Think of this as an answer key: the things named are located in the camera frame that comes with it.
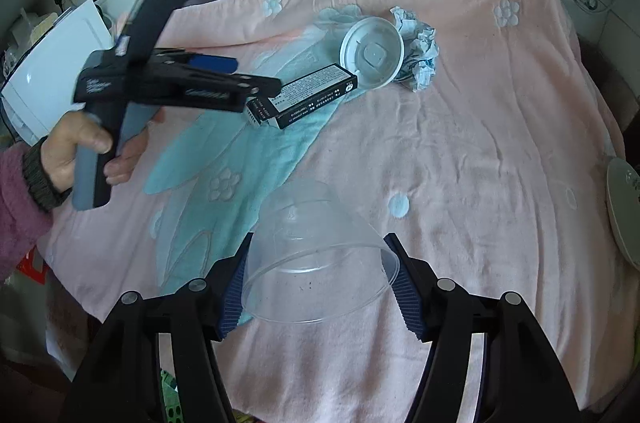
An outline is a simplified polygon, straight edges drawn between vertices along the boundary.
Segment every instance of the ribbed blue pad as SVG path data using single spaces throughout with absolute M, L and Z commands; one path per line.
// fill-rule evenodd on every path
M 236 273 L 225 290 L 225 303 L 218 321 L 218 332 L 222 338 L 238 327 L 238 321 L 242 315 L 242 281 L 245 263 L 246 254 L 242 257 Z
M 409 278 L 409 273 L 404 264 L 400 263 L 398 278 L 391 288 L 396 295 L 396 301 L 400 307 L 402 318 L 407 329 L 415 333 L 418 338 L 424 333 L 424 323 L 422 322 L 422 299 L 415 289 L 414 283 Z

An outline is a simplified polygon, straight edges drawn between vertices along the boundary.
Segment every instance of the metal screw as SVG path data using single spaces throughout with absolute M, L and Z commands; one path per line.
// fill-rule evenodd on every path
M 522 297 L 513 291 L 508 292 L 508 294 L 504 296 L 504 299 L 512 306 L 517 306 L 522 302 Z
M 202 278 L 195 278 L 189 283 L 189 289 L 191 291 L 202 291 L 207 287 L 207 281 Z
M 443 291 L 453 291 L 456 288 L 456 283 L 450 278 L 441 278 L 438 280 L 438 287 Z
M 135 291 L 127 291 L 120 300 L 123 304 L 129 305 L 133 304 L 136 300 L 138 300 L 138 294 Z

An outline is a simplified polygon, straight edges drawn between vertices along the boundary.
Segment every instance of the dark green cuff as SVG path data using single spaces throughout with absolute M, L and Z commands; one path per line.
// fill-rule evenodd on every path
M 53 183 L 44 172 L 40 149 L 46 140 L 42 138 L 22 156 L 22 176 L 27 183 L 27 188 L 33 201 L 43 212 L 50 212 L 65 202 L 71 190 L 62 194 L 56 190 Z

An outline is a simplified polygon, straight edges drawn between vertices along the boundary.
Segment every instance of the pink sleeve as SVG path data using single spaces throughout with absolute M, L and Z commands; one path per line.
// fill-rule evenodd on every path
M 51 215 L 34 203 L 22 177 L 22 155 L 27 149 L 18 143 L 0 153 L 0 280 L 11 275 L 52 225 Z

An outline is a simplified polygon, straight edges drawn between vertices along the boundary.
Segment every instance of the crumpled paper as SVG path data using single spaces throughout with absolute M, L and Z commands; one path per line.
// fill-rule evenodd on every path
M 414 92 L 426 89 L 436 74 L 435 61 L 440 54 L 436 31 L 418 20 L 414 12 L 396 6 L 391 13 L 404 40 L 404 61 L 394 82 L 401 82 Z

